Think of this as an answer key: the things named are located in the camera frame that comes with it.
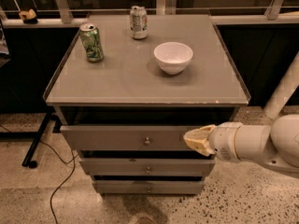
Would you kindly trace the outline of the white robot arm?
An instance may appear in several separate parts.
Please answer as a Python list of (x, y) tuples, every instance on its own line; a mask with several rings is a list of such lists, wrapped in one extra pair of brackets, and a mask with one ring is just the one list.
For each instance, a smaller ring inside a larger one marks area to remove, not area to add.
[(224, 122), (188, 131), (183, 139), (198, 153), (222, 161), (254, 162), (265, 169), (299, 176), (299, 115), (279, 112), (299, 86), (299, 53), (263, 109), (271, 125)]

